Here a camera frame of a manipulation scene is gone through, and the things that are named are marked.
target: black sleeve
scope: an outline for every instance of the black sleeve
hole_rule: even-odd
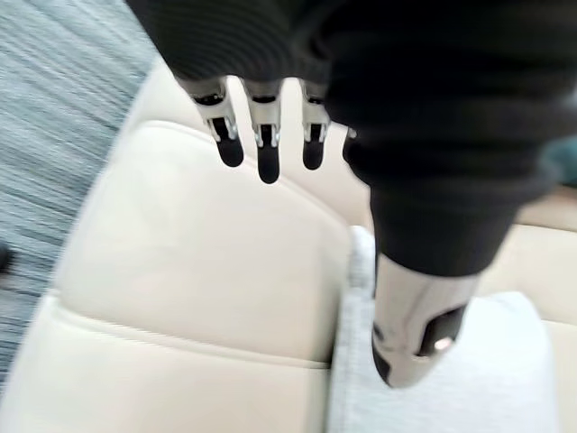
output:
[[[554,183],[544,144],[577,132],[574,1],[128,3],[181,77],[328,80],[378,247],[416,271],[487,267]]]

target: seat seam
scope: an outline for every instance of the seat seam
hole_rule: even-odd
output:
[[[565,229],[565,228],[559,228],[559,227],[550,227],[550,226],[545,226],[543,224],[515,223],[515,226],[546,228],[548,230],[555,230],[557,232],[563,232],[563,233],[569,233],[572,235],[577,235],[577,230]]]
[[[86,314],[79,313],[74,309],[65,305],[60,297],[54,296],[52,294],[47,294],[46,296],[53,298],[55,301],[55,310],[53,317],[55,317],[60,322],[67,323],[73,327],[82,328],[90,332],[95,332],[98,334],[104,334],[107,336],[112,336],[114,338],[119,338],[126,341],[131,341],[134,343],[143,343],[146,345],[155,345],[157,347],[164,347],[168,349],[175,349],[184,352],[188,352],[196,355],[214,356],[223,359],[230,359],[240,362],[255,363],[255,364],[266,364],[266,365],[279,365],[283,367],[299,368],[305,370],[328,370],[330,369],[329,363],[324,363],[321,361],[311,361],[306,359],[293,358],[289,356],[282,355],[271,355],[264,354],[261,352],[254,352],[251,350],[238,349],[235,347],[229,347],[225,345],[216,345],[211,343],[205,343],[201,341],[192,340],[190,338],[185,338],[181,336],[171,336],[169,334],[163,334],[161,332],[150,331],[141,327],[132,327],[122,323],[116,323],[110,320],[104,320],[101,318],[90,317]],[[87,322],[93,322],[96,326],[91,327]],[[129,336],[123,336],[111,330],[103,329],[98,326],[108,326],[111,328],[116,328],[117,330],[125,330],[128,332],[133,332],[135,334],[142,334],[144,336],[152,338],[162,338],[166,340],[171,340],[175,343],[174,345],[167,345],[159,341],[151,341],[146,339],[140,339],[138,336],[131,338]]]

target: floor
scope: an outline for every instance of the floor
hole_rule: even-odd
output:
[[[154,57],[122,0],[0,0],[0,389]]]

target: robotic finger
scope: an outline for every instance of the robotic finger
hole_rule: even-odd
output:
[[[438,277],[379,255],[372,356],[383,381],[420,381],[453,346],[478,275]]]
[[[243,82],[257,145],[259,176],[264,183],[279,178],[280,80]]]
[[[323,161],[325,138],[330,119],[323,107],[325,91],[310,82],[301,83],[303,91],[303,129],[305,143],[303,163],[309,170],[316,170]]]
[[[226,88],[226,77],[203,81],[178,79],[197,105],[203,122],[216,141],[218,153],[224,164],[237,167],[243,162],[243,147],[238,137],[231,98]]]

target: black fingertip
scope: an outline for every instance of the black fingertip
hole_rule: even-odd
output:
[[[323,162],[325,144],[319,141],[305,142],[303,148],[303,162],[309,170],[316,170]]]
[[[375,367],[377,368],[377,372],[379,373],[380,378],[388,385],[389,384],[389,376],[390,376],[390,365],[387,361],[382,359],[375,348],[374,342],[372,343],[372,359],[375,363]]]
[[[238,139],[221,140],[216,143],[220,158],[229,167],[238,167],[244,160],[243,147]]]
[[[274,183],[279,178],[279,148],[260,147],[258,150],[259,176],[264,183]]]

